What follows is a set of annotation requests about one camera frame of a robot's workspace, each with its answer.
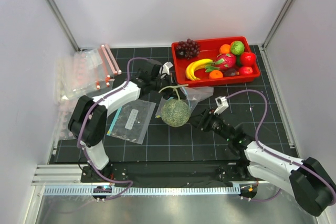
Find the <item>clear zip bag blue zipper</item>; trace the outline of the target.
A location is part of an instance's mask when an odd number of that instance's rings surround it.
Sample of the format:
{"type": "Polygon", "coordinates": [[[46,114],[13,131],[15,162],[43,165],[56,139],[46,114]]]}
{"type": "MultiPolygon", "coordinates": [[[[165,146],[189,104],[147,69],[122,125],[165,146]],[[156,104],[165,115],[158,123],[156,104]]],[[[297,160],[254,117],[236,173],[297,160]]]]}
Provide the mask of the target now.
{"type": "MultiPolygon", "coordinates": [[[[206,100],[207,98],[213,95],[213,88],[211,87],[200,87],[200,88],[181,87],[178,88],[177,90],[181,100],[190,106],[191,113],[193,112],[193,110],[195,109],[196,105],[198,105],[199,102],[206,100]]],[[[173,92],[172,94],[176,95],[173,89],[165,89],[161,93],[163,93],[164,91],[172,91],[173,92]]],[[[177,100],[177,95],[175,98],[171,96],[168,99],[164,98],[161,99],[156,115],[157,118],[161,118],[162,106],[171,99],[177,100]]]]}

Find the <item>green netted melon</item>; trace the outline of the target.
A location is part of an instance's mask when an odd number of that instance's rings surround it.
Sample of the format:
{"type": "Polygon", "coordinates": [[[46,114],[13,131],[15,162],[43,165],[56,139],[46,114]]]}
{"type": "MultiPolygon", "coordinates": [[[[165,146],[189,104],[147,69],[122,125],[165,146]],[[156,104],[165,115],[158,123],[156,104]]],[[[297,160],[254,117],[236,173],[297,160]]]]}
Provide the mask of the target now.
{"type": "Polygon", "coordinates": [[[173,89],[177,95],[177,100],[171,99],[167,101],[161,108],[161,119],[168,126],[181,127],[185,125],[190,118],[190,106],[181,100],[177,90],[178,88],[186,86],[186,84],[167,86],[159,90],[159,93],[161,93],[165,89],[173,89]]]}

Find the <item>clear zip bag white label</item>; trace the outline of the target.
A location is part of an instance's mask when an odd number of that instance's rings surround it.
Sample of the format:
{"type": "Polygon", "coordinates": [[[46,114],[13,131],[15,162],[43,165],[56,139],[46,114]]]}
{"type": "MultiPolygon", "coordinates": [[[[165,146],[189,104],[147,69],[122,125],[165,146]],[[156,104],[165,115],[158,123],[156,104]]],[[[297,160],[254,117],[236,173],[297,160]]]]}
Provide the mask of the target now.
{"type": "Polygon", "coordinates": [[[117,109],[107,131],[108,136],[119,138],[135,144],[142,144],[155,103],[136,100],[117,109]]]}

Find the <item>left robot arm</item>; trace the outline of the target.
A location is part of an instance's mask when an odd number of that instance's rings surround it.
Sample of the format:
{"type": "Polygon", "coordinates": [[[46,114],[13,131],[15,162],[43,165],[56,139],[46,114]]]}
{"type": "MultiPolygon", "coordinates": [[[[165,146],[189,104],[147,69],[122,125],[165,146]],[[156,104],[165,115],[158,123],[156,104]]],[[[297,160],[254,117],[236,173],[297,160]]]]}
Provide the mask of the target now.
{"type": "Polygon", "coordinates": [[[151,91],[159,92],[173,85],[172,67],[171,62],[161,64],[141,57],[130,59],[125,82],[102,95],[93,98],[83,95],[78,99],[68,130],[77,139],[77,147],[84,151],[88,163],[94,168],[92,174],[99,182],[106,182],[111,177],[111,169],[107,166],[109,158],[102,142],[108,116],[151,91]]]}

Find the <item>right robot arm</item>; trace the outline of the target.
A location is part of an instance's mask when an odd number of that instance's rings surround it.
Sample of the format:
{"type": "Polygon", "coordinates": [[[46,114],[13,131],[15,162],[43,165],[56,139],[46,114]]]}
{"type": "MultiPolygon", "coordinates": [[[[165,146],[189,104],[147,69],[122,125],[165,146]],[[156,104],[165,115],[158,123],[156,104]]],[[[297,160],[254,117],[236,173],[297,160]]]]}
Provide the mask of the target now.
{"type": "Polygon", "coordinates": [[[335,204],[335,183],[320,162],[312,157],[299,159],[262,145],[243,131],[233,127],[214,110],[206,109],[189,119],[201,131],[213,131],[228,142],[231,152],[238,156],[239,178],[265,180],[293,196],[298,205],[312,216],[320,216],[335,204]]]}

